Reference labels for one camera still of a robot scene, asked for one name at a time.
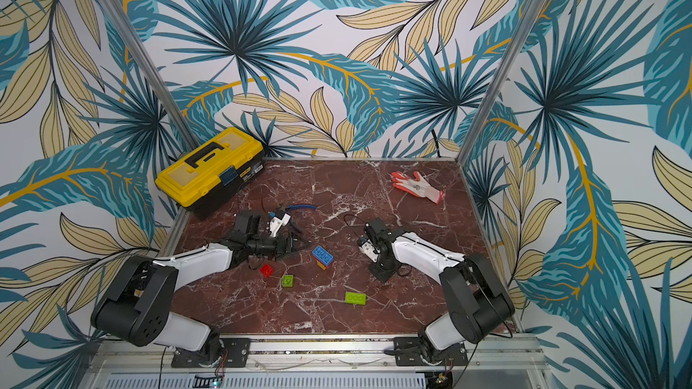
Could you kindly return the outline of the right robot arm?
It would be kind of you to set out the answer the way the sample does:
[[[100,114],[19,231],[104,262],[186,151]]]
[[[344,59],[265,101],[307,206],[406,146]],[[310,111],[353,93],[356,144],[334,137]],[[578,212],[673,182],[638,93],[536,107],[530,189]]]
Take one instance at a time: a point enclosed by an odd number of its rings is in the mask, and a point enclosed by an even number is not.
[[[442,352],[465,341],[477,344],[515,314],[504,282],[483,255],[445,250],[414,232],[392,230],[380,219],[366,223],[364,233],[359,249],[380,282],[407,266],[443,288],[447,313],[419,333],[424,352]]]

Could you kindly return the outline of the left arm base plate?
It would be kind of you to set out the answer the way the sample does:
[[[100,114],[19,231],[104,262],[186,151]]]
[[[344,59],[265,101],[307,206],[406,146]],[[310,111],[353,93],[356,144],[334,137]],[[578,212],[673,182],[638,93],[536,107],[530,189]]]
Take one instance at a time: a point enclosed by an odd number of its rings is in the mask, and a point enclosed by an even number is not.
[[[177,349],[173,368],[245,368],[250,353],[249,338],[213,337],[199,351]]]

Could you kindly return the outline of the blue lego brick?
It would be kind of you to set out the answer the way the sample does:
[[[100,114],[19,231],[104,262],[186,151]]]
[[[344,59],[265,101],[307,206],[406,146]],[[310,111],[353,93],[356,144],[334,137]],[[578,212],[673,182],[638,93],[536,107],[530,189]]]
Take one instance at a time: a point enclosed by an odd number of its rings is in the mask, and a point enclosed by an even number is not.
[[[322,246],[316,246],[312,251],[312,255],[316,258],[317,262],[322,263],[326,268],[333,264],[334,256]]]

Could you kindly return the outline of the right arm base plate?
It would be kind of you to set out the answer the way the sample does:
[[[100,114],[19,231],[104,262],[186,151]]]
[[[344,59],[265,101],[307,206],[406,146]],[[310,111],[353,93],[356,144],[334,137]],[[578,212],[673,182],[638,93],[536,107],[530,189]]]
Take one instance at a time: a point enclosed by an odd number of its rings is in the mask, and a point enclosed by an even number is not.
[[[394,345],[384,354],[394,357],[399,367],[465,366],[469,363],[468,351],[463,343],[456,343],[444,350],[436,349],[422,337],[396,337]]]

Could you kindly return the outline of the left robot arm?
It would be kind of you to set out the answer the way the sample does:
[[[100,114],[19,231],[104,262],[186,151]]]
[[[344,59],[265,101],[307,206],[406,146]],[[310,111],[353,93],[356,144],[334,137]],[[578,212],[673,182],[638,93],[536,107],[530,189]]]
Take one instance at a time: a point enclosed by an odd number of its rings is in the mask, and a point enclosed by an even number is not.
[[[220,341],[208,325],[170,310],[176,291],[251,257],[282,259],[309,246],[290,213],[278,211],[267,219],[260,212],[242,211],[225,236],[199,249],[167,258],[127,259],[98,301],[91,325],[137,347],[157,344],[216,353]]]

